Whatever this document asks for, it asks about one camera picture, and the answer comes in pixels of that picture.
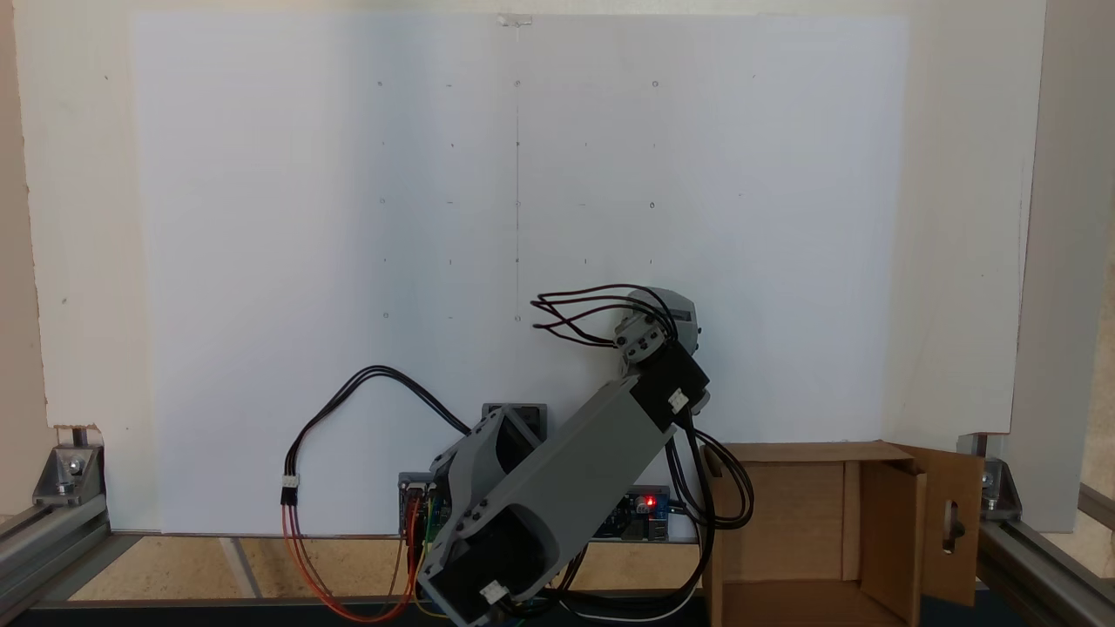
cardboard flap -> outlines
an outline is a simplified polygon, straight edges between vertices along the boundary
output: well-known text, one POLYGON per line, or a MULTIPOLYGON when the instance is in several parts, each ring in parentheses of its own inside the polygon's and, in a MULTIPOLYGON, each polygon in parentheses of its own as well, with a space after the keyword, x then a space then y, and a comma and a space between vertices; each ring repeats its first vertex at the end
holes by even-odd
POLYGON ((917 446, 899 448, 913 455, 928 476, 922 592, 971 606, 976 602, 983 460, 917 446))
POLYGON ((925 474, 861 464, 860 588, 911 626, 921 610, 925 474))
POLYGON ((743 462, 867 462, 909 460, 910 454, 886 442, 805 442, 785 444, 727 444, 728 451, 743 462))

white connector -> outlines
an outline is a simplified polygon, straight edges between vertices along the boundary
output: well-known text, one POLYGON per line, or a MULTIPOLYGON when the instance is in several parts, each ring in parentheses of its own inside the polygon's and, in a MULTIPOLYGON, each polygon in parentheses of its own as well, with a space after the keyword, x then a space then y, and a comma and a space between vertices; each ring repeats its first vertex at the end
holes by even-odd
POLYGON ((481 588, 481 594, 484 595, 484 599, 488 605, 495 605, 496 601, 510 595, 511 590, 493 579, 491 583, 481 588))
POLYGON ((689 402, 689 397, 686 396, 681 392, 681 388, 679 387, 676 390, 673 390, 673 394, 670 395, 669 402, 670 402, 670 408, 673 409, 675 414, 677 414, 678 412, 681 411, 682 407, 686 406, 686 403, 689 402))

white wall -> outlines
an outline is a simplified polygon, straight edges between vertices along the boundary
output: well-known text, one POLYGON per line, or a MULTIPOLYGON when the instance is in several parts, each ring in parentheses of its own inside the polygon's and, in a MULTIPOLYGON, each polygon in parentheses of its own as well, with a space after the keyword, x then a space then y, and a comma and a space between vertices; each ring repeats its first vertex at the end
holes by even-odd
POLYGON ((31 490, 56 444, 43 423, 12 17, 11 4, 0 4, 0 515, 31 505, 31 490))
MULTIPOLYGON (((159 524, 128 50, 129 15, 148 4, 17 2, 48 422, 103 431, 109 507, 123 529, 159 524)), ((178 0, 161 7, 389 6, 178 0)), ((542 2, 419 7, 554 11, 542 2)), ((902 321, 890 329, 889 387, 895 392, 885 399, 885 435, 951 447, 960 433, 1009 428, 1044 0, 584 0, 562 3, 561 12, 909 16, 913 48, 893 266, 893 310, 902 321)))

wire connector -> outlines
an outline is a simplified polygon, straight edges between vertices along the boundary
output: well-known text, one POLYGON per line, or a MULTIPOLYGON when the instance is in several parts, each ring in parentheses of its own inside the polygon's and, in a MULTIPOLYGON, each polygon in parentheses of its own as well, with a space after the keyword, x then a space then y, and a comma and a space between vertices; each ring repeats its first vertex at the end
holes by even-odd
POLYGON ((279 498, 279 503, 282 505, 295 507, 298 505, 298 475, 297 474, 284 474, 282 475, 282 496, 279 498))
POLYGON ((504 585, 500 583, 494 579, 491 582, 488 582, 487 586, 481 588, 481 595, 484 596, 484 600, 486 600, 488 605, 495 605, 496 601, 506 597, 510 594, 511 590, 508 590, 504 585))

robotic arm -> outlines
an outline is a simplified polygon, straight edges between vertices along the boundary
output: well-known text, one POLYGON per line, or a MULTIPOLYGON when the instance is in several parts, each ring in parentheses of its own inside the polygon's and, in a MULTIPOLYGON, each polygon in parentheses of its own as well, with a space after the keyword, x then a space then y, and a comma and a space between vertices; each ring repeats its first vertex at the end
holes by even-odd
POLYGON ((708 377, 692 358, 694 303, 668 290, 655 295, 663 302, 629 295, 663 315, 627 312, 613 339, 620 378, 553 436, 540 442, 503 406, 435 457, 430 471, 453 513, 418 582, 458 626, 485 625, 497 602, 533 598, 670 442, 675 423, 708 401, 708 377))

